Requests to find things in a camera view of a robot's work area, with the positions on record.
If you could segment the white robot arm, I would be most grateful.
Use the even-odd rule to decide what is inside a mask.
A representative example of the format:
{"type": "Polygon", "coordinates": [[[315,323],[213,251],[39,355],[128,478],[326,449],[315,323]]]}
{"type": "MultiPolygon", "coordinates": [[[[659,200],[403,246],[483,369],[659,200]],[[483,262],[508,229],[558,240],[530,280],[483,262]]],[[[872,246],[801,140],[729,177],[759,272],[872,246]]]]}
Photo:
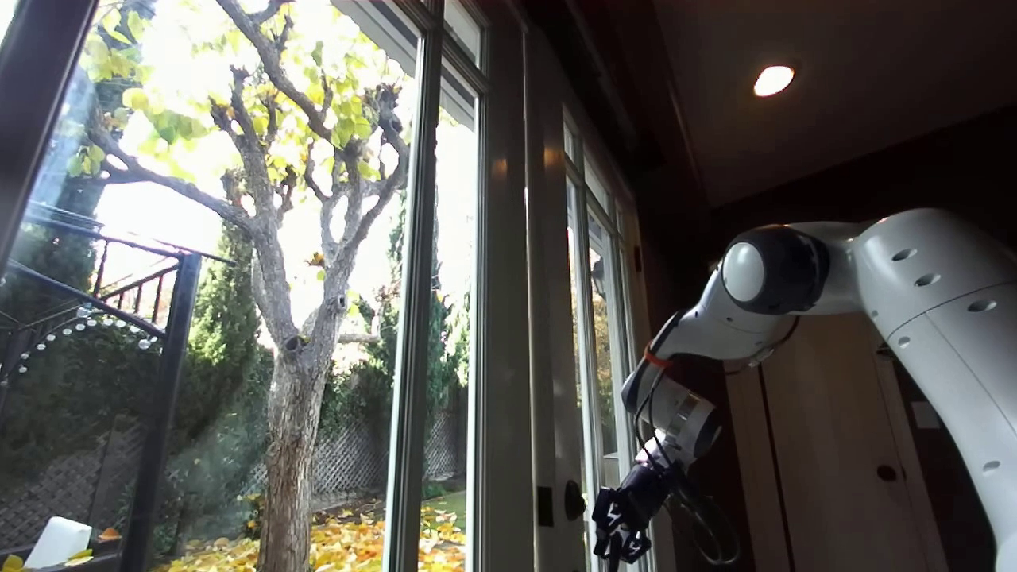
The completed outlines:
{"type": "Polygon", "coordinates": [[[631,369],[634,472],[594,500],[594,552],[650,552],[650,521],[693,492],[720,442],[715,406],[676,382],[685,355],[757,366],[806,318],[863,318],[904,364],[973,481],[996,534],[996,572],[1017,572],[1017,258],[935,208],[852,222],[742,233],[693,308],[672,316],[631,369]]]}

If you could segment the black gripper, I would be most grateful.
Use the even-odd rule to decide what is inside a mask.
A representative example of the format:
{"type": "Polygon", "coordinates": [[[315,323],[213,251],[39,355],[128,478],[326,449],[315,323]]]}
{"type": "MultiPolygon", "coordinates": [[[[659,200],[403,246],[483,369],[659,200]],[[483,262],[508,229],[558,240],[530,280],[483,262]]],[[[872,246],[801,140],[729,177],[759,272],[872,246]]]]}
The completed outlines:
{"type": "Polygon", "coordinates": [[[663,463],[635,463],[620,486],[594,500],[594,552],[607,563],[635,563],[650,552],[650,521],[676,491],[681,475],[663,463]]]}

